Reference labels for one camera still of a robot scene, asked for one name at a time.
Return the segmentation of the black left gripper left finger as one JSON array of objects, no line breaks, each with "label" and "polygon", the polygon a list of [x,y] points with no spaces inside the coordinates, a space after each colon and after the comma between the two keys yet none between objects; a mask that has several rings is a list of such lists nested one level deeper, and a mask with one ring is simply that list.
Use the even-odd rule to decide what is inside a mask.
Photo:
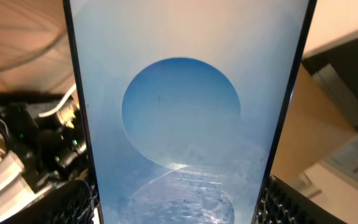
[{"label": "black left gripper left finger", "polygon": [[98,202],[95,183],[73,180],[1,223],[92,224]]}]

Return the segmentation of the blue screen Galaxy smartphone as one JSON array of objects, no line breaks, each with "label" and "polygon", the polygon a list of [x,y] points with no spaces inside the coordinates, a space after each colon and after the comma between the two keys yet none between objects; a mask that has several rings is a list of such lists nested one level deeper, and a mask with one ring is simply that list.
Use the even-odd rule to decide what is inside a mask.
[{"label": "blue screen Galaxy smartphone", "polygon": [[315,1],[63,2],[103,223],[253,223]]}]

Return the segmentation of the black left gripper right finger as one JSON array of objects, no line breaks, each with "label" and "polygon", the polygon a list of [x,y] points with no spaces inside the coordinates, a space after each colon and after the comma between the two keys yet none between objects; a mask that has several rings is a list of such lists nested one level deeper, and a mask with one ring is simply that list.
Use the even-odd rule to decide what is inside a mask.
[{"label": "black left gripper right finger", "polygon": [[257,204],[255,224],[344,224],[304,195],[271,175]]}]

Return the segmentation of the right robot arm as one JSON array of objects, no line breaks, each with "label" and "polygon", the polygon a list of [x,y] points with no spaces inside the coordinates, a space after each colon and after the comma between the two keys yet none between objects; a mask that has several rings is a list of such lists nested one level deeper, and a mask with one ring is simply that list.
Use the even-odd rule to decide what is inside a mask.
[{"label": "right robot arm", "polygon": [[0,95],[0,223],[93,223],[88,167],[72,99]]}]

